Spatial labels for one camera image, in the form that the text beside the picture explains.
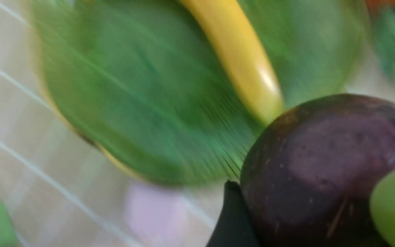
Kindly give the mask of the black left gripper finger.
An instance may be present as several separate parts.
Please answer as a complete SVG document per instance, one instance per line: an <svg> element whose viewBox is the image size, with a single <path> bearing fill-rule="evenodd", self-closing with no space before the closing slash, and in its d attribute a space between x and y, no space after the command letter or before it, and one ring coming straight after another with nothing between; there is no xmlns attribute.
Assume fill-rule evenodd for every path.
<svg viewBox="0 0 395 247"><path fill-rule="evenodd" d="M259 247L240 186L235 181L224 184L224 202L207 247Z"/></svg>

